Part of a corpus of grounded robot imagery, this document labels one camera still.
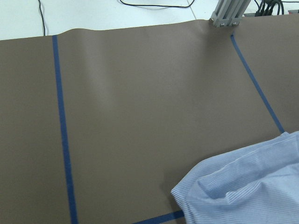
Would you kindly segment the blue striped button shirt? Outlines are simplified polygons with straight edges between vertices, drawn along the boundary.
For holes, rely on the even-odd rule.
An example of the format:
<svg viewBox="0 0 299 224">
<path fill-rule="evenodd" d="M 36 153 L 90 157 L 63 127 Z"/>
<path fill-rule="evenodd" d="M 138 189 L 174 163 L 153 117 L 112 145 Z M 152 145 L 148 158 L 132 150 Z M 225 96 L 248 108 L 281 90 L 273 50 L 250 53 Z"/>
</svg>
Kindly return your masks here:
<svg viewBox="0 0 299 224">
<path fill-rule="evenodd" d="M 296 224 L 299 134 L 205 159 L 171 194 L 188 224 Z"/>
</svg>

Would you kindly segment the grey aluminium frame post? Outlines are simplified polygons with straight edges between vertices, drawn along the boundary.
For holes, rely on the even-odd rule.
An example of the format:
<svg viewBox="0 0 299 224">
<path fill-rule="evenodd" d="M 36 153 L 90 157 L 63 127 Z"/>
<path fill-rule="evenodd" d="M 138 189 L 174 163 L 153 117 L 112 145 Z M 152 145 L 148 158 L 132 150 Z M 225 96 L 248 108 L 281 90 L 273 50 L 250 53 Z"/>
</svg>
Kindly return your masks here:
<svg viewBox="0 0 299 224">
<path fill-rule="evenodd" d="M 215 27 L 238 26 L 251 0 L 219 0 L 210 21 Z"/>
</svg>

